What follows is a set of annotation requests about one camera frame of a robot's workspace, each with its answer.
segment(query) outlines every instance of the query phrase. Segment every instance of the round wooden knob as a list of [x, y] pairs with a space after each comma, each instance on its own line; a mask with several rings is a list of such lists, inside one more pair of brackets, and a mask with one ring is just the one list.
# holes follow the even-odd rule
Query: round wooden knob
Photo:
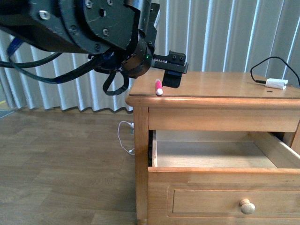
[[255, 205], [250, 203], [248, 199], [243, 199], [240, 202], [240, 210], [242, 213], [249, 215], [255, 212]]

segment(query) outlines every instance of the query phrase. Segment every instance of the wooden drawer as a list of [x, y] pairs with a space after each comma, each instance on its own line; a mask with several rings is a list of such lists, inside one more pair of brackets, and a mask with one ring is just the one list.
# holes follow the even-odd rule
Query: wooden drawer
[[152, 155], [149, 225], [300, 224], [300, 156], [269, 133], [157, 131]]

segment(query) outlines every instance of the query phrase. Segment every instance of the screw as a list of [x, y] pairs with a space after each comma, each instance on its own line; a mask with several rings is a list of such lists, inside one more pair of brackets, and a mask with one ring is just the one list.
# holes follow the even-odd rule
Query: screw
[[100, 51], [100, 45], [97, 43], [95, 44], [95, 51], [96, 52], [99, 52]]
[[72, 25], [70, 30], [72, 34], [77, 34], [77, 27], [75, 25]]
[[109, 35], [108, 29], [103, 29], [103, 34], [104, 34], [104, 36], [108, 36]]
[[93, 2], [91, 0], [85, 0], [85, 5], [87, 8], [92, 8], [93, 7]]
[[113, 0], [107, 0], [107, 4], [108, 4], [109, 6], [113, 6]]
[[49, 20], [51, 15], [48, 11], [44, 11], [44, 10], [40, 10], [39, 11], [39, 16], [41, 17], [41, 19], [43, 20]]

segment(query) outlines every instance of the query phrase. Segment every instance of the white power cord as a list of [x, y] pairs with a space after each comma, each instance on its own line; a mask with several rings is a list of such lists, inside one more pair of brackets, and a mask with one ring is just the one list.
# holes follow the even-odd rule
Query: white power cord
[[132, 153], [132, 151], [134, 150], [134, 148], [131, 149], [131, 150], [127, 150], [127, 149], [125, 149], [125, 148], [123, 147], [123, 145], [122, 145], [122, 142], [121, 142], [121, 139], [120, 139], [120, 135], [119, 135], [119, 133], [120, 133], [120, 125], [121, 125], [122, 123], [127, 123], [132, 129], [134, 128], [134, 124], [133, 124], [133, 123], [129, 123], [129, 122], [127, 122], [127, 121], [121, 121], [121, 122], [119, 123], [119, 126], [118, 126], [118, 139], [119, 139], [119, 141], [120, 141], [121, 147], [122, 147], [128, 154], [134, 156], [135, 154]]

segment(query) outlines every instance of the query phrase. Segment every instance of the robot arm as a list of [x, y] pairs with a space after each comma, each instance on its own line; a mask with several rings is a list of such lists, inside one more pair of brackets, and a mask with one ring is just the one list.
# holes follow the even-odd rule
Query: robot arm
[[[165, 70], [164, 86], [178, 87], [187, 72], [184, 54], [154, 54], [159, 11], [151, 0], [0, 0], [0, 29], [44, 51], [89, 54], [93, 63], [50, 80], [63, 83], [94, 69], [110, 74], [104, 90], [116, 95], [128, 88], [129, 77], [151, 66]], [[122, 73], [124, 86], [108, 92], [116, 72]]]

